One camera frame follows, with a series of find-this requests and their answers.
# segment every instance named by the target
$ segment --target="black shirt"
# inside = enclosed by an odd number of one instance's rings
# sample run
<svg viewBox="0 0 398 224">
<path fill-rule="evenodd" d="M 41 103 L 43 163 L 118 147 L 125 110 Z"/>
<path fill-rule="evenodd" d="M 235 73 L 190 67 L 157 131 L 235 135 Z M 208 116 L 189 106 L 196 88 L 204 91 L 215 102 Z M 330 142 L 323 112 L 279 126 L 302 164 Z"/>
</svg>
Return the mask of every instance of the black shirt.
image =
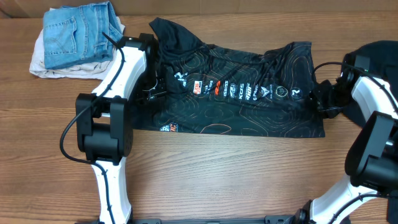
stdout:
<svg viewBox="0 0 398 224">
<path fill-rule="evenodd" d="M 306 106 L 314 84 L 310 42 L 264 55 L 205 44 L 164 19 L 150 23 L 159 40 L 157 73 L 167 96 L 134 105 L 136 129 L 290 138 L 325 137 L 321 116 Z"/>
</svg>

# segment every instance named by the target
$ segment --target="blue denim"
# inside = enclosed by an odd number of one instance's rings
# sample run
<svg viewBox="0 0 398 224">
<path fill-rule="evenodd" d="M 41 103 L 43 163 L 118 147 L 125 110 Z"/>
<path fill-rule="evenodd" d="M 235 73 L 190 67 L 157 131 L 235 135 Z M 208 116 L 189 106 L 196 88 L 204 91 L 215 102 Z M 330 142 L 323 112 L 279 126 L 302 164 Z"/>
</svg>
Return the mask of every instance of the blue denim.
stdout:
<svg viewBox="0 0 398 224">
<path fill-rule="evenodd" d="M 112 60 L 113 45 L 102 32 L 116 42 L 123 36 L 109 1 L 51 10 L 43 23 L 46 69 Z"/>
</svg>

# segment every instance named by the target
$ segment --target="cable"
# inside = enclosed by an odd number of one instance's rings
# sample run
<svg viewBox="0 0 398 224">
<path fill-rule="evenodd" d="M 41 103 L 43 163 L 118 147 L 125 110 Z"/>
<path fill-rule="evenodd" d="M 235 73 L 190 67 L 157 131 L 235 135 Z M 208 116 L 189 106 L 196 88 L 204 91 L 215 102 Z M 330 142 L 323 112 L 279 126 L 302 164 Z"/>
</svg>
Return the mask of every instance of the cable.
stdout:
<svg viewBox="0 0 398 224">
<path fill-rule="evenodd" d="M 392 107 L 394 108 L 394 112 L 398 112 L 398 106 L 396 105 L 396 103 L 395 103 L 395 101 L 394 101 L 394 98 L 393 98 L 393 97 L 391 96 L 391 94 L 386 90 L 386 87 L 385 87 L 384 85 L 380 84 L 377 80 L 375 80 L 375 79 L 373 78 L 373 76 L 372 76 L 373 74 L 372 74 L 372 73 L 366 72 L 366 71 L 364 71 L 364 70 L 361 69 L 361 68 L 358 68 L 358 67 L 355 67 L 355 66 L 352 66 L 352 65 L 348 65 L 347 63 L 342 63 L 342 62 L 326 62 L 326 63 L 322 63 L 322 64 L 316 66 L 316 67 L 314 68 L 312 74 L 311 74 L 311 78 L 312 78 L 312 81 L 313 81 L 314 83 L 319 84 L 319 83 L 317 82 L 317 79 L 315 78 L 315 71 L 317 71 L 320 67 L 323 67 L 323 66 L 325 66 L 325 65 L 341 65 L 341 66 L 348 67 L 348 68 L 351 68 L 351 69 L 353 69 L 353 70 L 358 71 L 358 72 L 361 73 L 364 77 L 368 77 L 372 82 L 374 82 L 374 83 L 387 95 L 389 101 L 390 101 L 391 104 L 392 104 Z"/>
<path fill-rule="evenodd" d="M 101 170 L 101 173 L 102 173 L 102 175 L 104 176 L 104 180 L 105 180 L 106 204 L 107 204 L 107 206 L 108 206 L 109 216 L 111 217 L 112 224 L 115 224 L 115 222 L 114 222 L 114 217 L 113 217 L 113 213 L 112 213 L 112 210 L 111 210 L 111 203 L 110 203 L 110 201 L 109 201 L 108 178 L 107 178 L 107 176 L 106 176 L 106 171 L 104 170 L 104 168 L 103 168 L 101 165 L 97 164 L 96 162 L 86 161 L 86 160 L 83 160 L 83 159 L 77 159 L 77 158 L 74 158 L 74 157 L 72 157 L 72 156 L 69 156 L 69 155 L 67 154 L 67 152 L 65 152 L 65 149 L 63 148 L 63 142 L 64 142 L 64 140 L 65 140 L 65 136 L 67 135 L 69 129 L 73 126 L 73 124 L 77 121 L 77 119 L 78 119 L 84 112 L 86 112 L 86 111 L 87 111 L 88 109 L 90 109 L 92 106 L 94 106 L 95 104 L 97 104 L 97 102 L 98 102 L 102 97 L 104 97 L 104 95 L 106 94 L 106 92 L 108 92 L 108 91 L 111 89 L 113 83 L 116 81 L 116 79 L 118 78 L 118 76 L 119 76 L 119 74 L 120 74 L 120 71 L 121 71 L 122 68 L 123 68 L 123 65 L 124 65 L 124 53 L 123 53 L 122 49 L 120 48 L 120 46 L 119 46 L 114 40 L 112 40 L 110 37 L 108 37 L 104 32 L 103 32 L 102 34 L 103 34 L 103 35 L 104 35 L 104 36 L 105 36 L 105 37 L 106 37 L 106 38 L 107 38 L 119 51 L 120 51 L 120 53 L 121 53 L 121 55 L 122 55 L 122 60 L 121 60 L 121 63 L 120 63 L 120 67 L 119 67 L 118 71 L 116 72 L 115 76 L 112 78 L 112 80 L 111 80 L 110 83 L 108 84 L 108 86 L 105 88 L 104 92 L 102 92 L 99 96 L 97 96 L 97 97 L 91 102 L 90 105 L 88 105 L 85 109 L 83 109 L 80 113 L 78 113 L 78 114 L 69 122 L 69 124 L 67 125 L 67 127 L 63 130 L 63 133 L 62 133 L 61 138 L 60 138 L 60 150 L 61 150 L 62 154 L 63 154 L 66 158 L 70 159 L 71 161 L 81 162 L 81 163 L 84 163 L 84 164 L 90 164 L 90 165 L 93 165 L 93 166 L 98 167 L 98 168 Z"/>
<path fill-rule="evenodd" d="M 362 194 L 357 196 L 356 198 L 350 200 L 347 204 L 345 204 L 343 207 L 341 207 L 336 214 L 333 215 L 333 218 L 330 220 L 330 222 L 328 224 L 333 224 L 336 220 L 337 217 L 339 217 L 339 215 L 346 210 L 349 206 L 351 206 L 352 204 L 354 204 L 355 202 L 357 202 L 358 200 L 362 201 L 364 198 L 366 197 L 376 197 L 376 198 L 398 198 L 395 196 L 388 196 L 388 195 L 380 195 L 380 194 Z"/>
</svg>

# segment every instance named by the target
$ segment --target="white cloth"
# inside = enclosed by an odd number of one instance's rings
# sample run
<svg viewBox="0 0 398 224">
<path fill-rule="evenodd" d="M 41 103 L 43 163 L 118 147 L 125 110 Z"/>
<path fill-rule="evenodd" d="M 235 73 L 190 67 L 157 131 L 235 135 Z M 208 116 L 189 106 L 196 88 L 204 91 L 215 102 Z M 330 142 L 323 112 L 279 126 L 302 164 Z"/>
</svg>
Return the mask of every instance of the white cloth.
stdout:
<svg viewBox="0 0 398 224">
<path fill-rule="evenodd" d="M 116 17 L 120 29 L 124 30 L 125 26 L 121 24 L 120 18 Z M 63 68 L 58 70 L 47 70 L 44 67 L 44 42 L 43 42 L 43 30 L 40 32 L 39 38 L 36 40 L 35 49 L 30 62 L 29 71 L 33 75 L 37 75 L 40 78 L 95 78 L 103 80 L 108 74 L 112 67 L 112 64 L 116 58 L 116 49 L 113 48 L 113 59 L 112 61 L 106 62 L 92 62 L 85 63 L 82 65 L 74 65 L 69 68 Z"/>
</svg>

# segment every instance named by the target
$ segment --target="robotic hand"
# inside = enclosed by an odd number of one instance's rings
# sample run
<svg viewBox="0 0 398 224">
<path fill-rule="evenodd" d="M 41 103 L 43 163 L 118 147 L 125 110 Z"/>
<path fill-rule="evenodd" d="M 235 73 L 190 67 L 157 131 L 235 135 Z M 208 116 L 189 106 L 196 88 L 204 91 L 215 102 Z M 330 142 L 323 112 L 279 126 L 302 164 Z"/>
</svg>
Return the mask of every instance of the robotic hand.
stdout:
<svg viewBox="0 0 398 224">
<path fill-rule="evenodd" d="M 148 102 L 165 95 L 163 79 L 156 74 L 157 48 L 157 41 L 150 34 L 141 34 L 138 39 L 123 37 L 107 77 L 93 94 L 80 94 L 76 99 L 78 147 L 86 153 L 89 161 L 86 163 L 94 169 L 101 200 L 99 220 L 93 223 L 189 222 L 133 220 L 127 197 L 125 166 L 132 147 L 128 101 L 134 98 Z M 309 100 L 325 118 L 335 117 L 351 101 L 356 101 L 361 108 L 367 123 L 349 150 L 346 175 L 325 195 L 310 200 L 296 215 L 193 223 L 340 223 L 368 200 L 385 197 L 391 190 L 398 189 L 398 162 L 393 158 L 398 154 L 394 147 L 398 141 L 398 109 L 389 84 L 367 72 L 368 58 L 357 56 L 336 64 L 342 65 L 337 84 L 331 85 L 328 80 L 322 82 L 311 92 Z M 101 116 L 110 117 L 110 124 L 93 121 Z"/>
</svg>

